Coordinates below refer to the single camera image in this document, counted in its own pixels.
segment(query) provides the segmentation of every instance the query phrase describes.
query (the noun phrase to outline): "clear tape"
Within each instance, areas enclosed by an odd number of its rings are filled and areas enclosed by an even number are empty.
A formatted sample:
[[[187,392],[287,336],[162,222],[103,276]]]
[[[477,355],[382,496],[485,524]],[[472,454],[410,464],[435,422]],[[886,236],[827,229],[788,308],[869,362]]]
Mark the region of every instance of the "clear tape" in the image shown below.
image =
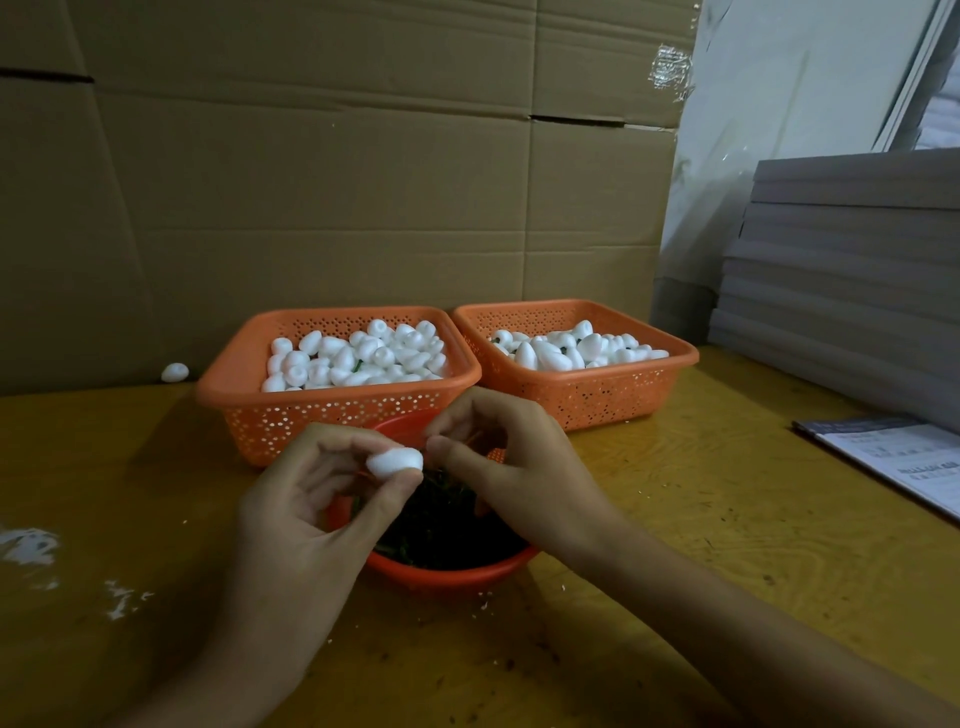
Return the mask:
[[[672,88],[677,91],[676,101],[686,101],[693,90],[690,85],[690,54],[672,45],[661,45],[650,66],[647,79],[657,90]]]

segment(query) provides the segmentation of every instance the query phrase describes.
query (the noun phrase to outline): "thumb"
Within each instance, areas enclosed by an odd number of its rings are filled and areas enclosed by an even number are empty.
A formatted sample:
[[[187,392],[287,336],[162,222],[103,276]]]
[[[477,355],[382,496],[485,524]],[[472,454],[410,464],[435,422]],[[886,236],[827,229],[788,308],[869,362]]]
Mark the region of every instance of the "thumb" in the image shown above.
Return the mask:
[[[426,451],[434,463],[480,494],[492,482],[497,469],[503,467],[463,443],[443,435],[429,438]]]
[[[343,538],[362,549],[365,554],[370,553],[422,482],[423,473],[413,468],[402,470],[391,477],[376,489],[363,510],[343,529]]]

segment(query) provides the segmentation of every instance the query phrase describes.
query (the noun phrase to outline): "orange plastic basket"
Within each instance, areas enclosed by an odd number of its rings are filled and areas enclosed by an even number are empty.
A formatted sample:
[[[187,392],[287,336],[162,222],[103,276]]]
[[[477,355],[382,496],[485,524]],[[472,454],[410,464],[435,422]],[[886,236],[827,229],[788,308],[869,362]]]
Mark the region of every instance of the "orange plastic basket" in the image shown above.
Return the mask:
[[[362,387],[260,392],[270,343],[296,343],[314,329],[347,338],[371,319],[390,326],[429,321],[444,340],[444,379]],[[363,427],[421,409],[443,409],[480,378],[480,365],[450,317],[428,306],[297,308],[254,316],[234,335],[197,384],[200,404],[223,410],[233,441],[253,465],[273,462],[309,423]]]
[[[515,364],[487,340],[502,328],[534,336],[568,330],[584,319],[597,333],[630,333],[641,344],[667,350],[670,357],[576,372],[534,372]],[[700,359],[684,340],[591,301],[464,305],[453,312],[453,320],[480,360],[485,386],[539,402],[566,431],[656,412],[680,369]]]

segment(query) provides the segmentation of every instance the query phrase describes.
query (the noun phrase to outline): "wooden table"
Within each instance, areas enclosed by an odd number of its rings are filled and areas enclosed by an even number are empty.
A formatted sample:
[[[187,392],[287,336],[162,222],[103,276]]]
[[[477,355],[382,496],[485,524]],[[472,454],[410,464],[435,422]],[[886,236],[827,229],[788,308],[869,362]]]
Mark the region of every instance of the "wooden table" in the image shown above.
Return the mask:
[[[0,523],[58,544],[46,565],[0,561],[0,724],[95,723],[196,653],[256,473],[192,394],[0,400]],[[705,349],[660,413],[571,439],[667,543],[960,702],[960,531],[788,429],[861,411]],[[655,634],[543,555],[466,601],[364,573],[331,637],[269,725],[739,724]]]

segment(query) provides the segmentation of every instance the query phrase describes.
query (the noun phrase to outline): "paper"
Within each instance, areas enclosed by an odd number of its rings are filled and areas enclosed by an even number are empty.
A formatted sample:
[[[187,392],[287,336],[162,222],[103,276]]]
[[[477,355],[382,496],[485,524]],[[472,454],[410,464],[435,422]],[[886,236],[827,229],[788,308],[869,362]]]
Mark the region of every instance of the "paper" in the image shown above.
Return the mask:
[[[794,426],[960,521],[960,436],[907,416]]]

